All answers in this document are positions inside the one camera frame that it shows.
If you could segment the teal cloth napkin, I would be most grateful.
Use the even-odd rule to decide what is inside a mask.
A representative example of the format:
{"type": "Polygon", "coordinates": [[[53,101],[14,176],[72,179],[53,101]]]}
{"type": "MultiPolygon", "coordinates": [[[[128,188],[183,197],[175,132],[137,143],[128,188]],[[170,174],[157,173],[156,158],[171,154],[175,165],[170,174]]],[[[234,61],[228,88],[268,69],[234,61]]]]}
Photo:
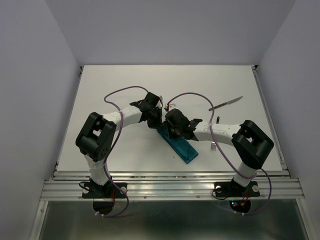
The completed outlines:
{"type": "Polygon", "coordinates": [[[170,132],[166,123],[161,128],[156,129],[156,131],[185,164],[189,164],[199,155],[196,149],[182,136],[170,138],[170,132]]]}

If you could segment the metal fork black handle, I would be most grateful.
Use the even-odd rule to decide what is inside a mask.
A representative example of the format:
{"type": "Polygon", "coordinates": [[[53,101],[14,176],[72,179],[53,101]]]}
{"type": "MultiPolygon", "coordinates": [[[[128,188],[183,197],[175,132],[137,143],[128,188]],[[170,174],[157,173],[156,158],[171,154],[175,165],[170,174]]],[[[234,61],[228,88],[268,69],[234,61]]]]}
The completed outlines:
{"type": "Polygon", "coordinates": [[[216,147],[217,147],[216,143],[212,141],[210,144],[210,150],[214,152],[214,151],[216,151],[216,147]]]}

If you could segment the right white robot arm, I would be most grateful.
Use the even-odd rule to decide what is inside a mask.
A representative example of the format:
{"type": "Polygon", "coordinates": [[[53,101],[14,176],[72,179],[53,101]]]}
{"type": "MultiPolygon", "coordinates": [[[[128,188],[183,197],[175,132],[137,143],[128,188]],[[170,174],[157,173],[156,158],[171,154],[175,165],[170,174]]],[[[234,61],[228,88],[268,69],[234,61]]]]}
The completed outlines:
{"type": "Polygon", "coordinates": [[[186,140],[215,144],[225,144],[235,148],[241,164],[235,168],[230,182],[231,192],[242,195],[248,185],[261,170],[274,147],[274,142],[253,121],[242,124],[212,124],[199,118],[189,120],[178,108],[167,107],[165,122],[171,138],[183,137],[186,140]]]}

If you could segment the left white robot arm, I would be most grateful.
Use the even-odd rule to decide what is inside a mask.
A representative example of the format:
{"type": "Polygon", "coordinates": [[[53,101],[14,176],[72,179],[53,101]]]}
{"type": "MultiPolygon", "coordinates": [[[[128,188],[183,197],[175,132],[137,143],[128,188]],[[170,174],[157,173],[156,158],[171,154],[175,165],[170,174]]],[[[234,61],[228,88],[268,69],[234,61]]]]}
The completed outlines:
{"type": "Polygon", "coordinates": [[[115,133],[120,134],[124,127],[141,122],[146,122],[150,129],[163,126],[161,97],[148,92],[144,99],[131,102],[118,111],[107,114],[92,112],[88,116],[75,140],[90,172],[89,182],[82,187],[84,190],[97,193],[100,197],[111,193],[114,185],[105,170],[107,157],[119,139],[115,133]]]}

